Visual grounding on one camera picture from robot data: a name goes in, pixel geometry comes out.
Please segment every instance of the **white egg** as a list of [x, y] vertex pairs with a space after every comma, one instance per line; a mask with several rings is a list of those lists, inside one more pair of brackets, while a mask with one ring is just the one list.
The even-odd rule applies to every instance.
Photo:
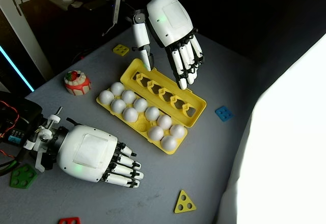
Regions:
[[172, 136], [165, 136], [161, 140], [161, 146], [166, 151], [172, 151], [177, 147], [177, 141]]
[[102, 104], [110, 104], [114, 100], [114, 95], [108, 90], [104, 90], [98, 96]]
[[159, 110], [156, 107], [149, 107], [145, 111], [145, 117], [148, 121], [156, 121], [159, 117]]
[[135, 108], [135, 110], [137, 110], [140, 113], [145, 112], [147, 106], [148, 106], [147, 101], [144, 98], [138, 98], [133, 103], [133, 107]]
[[148, 130], [147, 135], [154, 141], [160, 141], [164, 136], [164, 131], [159, 126], [154, 126]]
[[161, 115], [157, 119], [157, 124], [163, 129], [168, 130], [172, 126], [172, 119], [168, 115]]
[[181, 125], [173, 125], [170, 129], [170, 134], [173, 137], [180, 139], [183, 138], [183, 136], [185, 135], [185, 129]]
[[136, 95], [132, 90], [125, 90], [121, 95], [121, 99], [126, 102], [126, 104], [132, 104], [136, 100]]
[[121, 114], [126, 107], [127, 105], [122, 99], [115, 99], [111, 103], [112, 111], [118, 114]]
[[114, 96], [120, 96], [124, 90], [124, 85], [121, 82], [115, 82], [111, 85], [110, 90]]
[[138, 120], [138, 112], [134, 108], [126, 108], [122, 113], [122, 117], [127, 122], [136, 122]]

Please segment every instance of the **green hexagon block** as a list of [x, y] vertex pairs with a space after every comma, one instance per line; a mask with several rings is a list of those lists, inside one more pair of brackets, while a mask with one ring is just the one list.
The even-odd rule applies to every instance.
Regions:
[[12, 172], [10, 186], [27, 189], [36, 178], [35, 170], [29, 164], [26, 164]]

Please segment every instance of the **blue light strip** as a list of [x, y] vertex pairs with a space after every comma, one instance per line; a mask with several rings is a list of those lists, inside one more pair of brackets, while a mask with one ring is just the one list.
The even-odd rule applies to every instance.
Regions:
[[11, 59], [9, 58], [9, 56], [6, 54], [6, 52], [4, 51], [4, 49], [1, 47], [0, 45], [0, 52], [5, 56], [5, 58], [8, 60], [9, 64], [12, 66], [12, 68], [14, 68], [14, 70], [17, 72], [17, 74], [20, 76], [20, 78], [25, 82], [25, 84], [28, 86], [29, 89], [31, 89], [31, 91], [33, 92], [34, 89], [32, 88], [32, 86], [29, 84], [29, 82], [25, 79], [25, 77], [22, 75], [22, 73], [19, 71], [19, 69], [17, 68], [17, 66], [15, 66], [15, 64], [11, 61]]

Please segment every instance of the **blue square block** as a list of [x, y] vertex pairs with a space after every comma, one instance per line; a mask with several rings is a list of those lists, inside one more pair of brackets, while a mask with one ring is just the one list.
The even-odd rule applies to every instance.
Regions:
[[218, 117], [221, 119], [221, 121], [225, 122], [228, 119], [232, 118], [234, 115], [231, 111], [228, 110], [225, 106], [222, 106], [221, 108], [218, 108], [215, 110], [215, 114], [218, 115]]

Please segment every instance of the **white robotic hand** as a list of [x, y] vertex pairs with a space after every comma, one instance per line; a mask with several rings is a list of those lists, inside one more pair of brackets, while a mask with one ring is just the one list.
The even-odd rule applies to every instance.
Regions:
[[204, 60], [195, 36], [197, 29], [194, 29], [188, 13], [178, 0], [151, 0], [146, 10], [134, 12], [132, 27], [137, 49], [150, 71], [154, 61], [146, 24], [160, 47], [165, 48], [178, 86], [186, 89], [187, 83], [194, 83]]
[[118, 139], [101, 130], [81, 125], [70, 118], [72, 130], [65, 127], [52, 128], [60, 122], [59, 108], [48, 118], [45, 126], [39, 126], [26, 141], [24, 148], [37, 151], [35, 168], [44, 172], [43, 154], [56, 159], [59, 167], [67, 174], [90, 182], [104, 181], [130, 188], [139, 187], [144, 174], [139, 172], [141, 164], [131, 159], [136, 156]]

